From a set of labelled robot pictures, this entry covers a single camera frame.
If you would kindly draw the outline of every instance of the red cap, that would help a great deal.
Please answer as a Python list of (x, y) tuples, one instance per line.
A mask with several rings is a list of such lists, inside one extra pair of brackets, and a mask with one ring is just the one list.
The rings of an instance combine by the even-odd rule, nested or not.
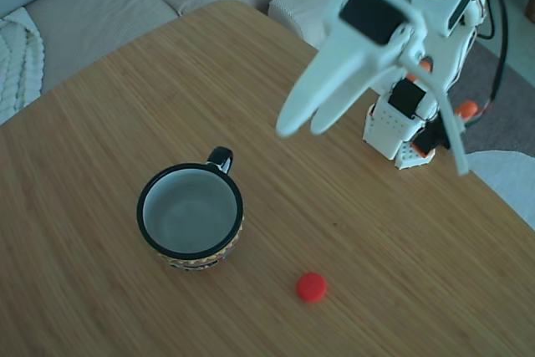
[(305, 273), (298, 280), (297, 291), (303, 301), (316, 303), (327, 293), (327, 281), (319, 273)]

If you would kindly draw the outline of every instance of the bamboo tabletop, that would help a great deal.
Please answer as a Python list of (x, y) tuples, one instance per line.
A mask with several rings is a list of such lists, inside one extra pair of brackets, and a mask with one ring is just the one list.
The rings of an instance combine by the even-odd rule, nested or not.
[[(535, 355), (535, 233), (440, 151), (398, 171), (331, 130), (275, 136), (314, 50), (213, 3), (101, 59), (0, 126), (0, 348), (13, 356)], [(137, 228), (145, 183), (234, 151), (245, 222), (184, 272)], [(307, 271), (326, 298), (301, 302)]]

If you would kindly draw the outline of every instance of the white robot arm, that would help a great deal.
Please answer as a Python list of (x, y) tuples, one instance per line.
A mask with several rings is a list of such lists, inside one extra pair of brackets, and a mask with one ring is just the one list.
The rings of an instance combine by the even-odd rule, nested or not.
[(323, 47), (291, 91), (278, 117), (280, 136), (311, 119), (320, 134), (368, 89), (364, 140), (399, 168), (429, 162), (440, 143), (468, 172), (461, 142), (465, 116), (447, 99), (485, 0), (333, 0)]

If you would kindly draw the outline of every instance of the cable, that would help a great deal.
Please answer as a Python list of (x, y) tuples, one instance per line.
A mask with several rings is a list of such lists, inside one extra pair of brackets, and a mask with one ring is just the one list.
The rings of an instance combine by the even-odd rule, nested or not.
[(509, 22), (507, 20), (507, 8), (504, 0), (498, 0), (500, 4), (501, 11), (501, 23), (502, 23), (502, 48), (500, 49), (500, 58), (498, 60), (498, 66), (496, 68), (496, 73), (494, 74), (494, 80), (492, 82), (491, 95), (483, 107), (482, 111), (468, 120), (466, 122), (466, 128), (477, 123), (480, 118), (494, 105), (494, 101), (498, 93), (500, 92), (500, 87), (502, 85), (503, 71), (505, 69), (505, 61), (507, 59), (507, 50), (509, 48)]
[(493, 39), (494, 35), (496, 34), (496, 25), (494, 23), (494, 15), (492, 14), (491, 0), (487, 0), (487, 8), (488, 8), (488, 17), (491, 20), (491, 33), (489, 33), (488, 35), (479, 33), (477, 37), (488, 40), (488, 39)]

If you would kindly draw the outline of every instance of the black mug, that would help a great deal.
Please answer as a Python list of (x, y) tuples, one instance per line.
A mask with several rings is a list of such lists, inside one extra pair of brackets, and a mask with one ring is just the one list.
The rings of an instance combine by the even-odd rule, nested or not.
[(242, 230), (243, 201), (228, 176), (232, 151), (217, 147), (202, 163), (183, 163), (154, 176), (141, 192), (137, 221), (144, 239), (178, 268), (217, 265)]

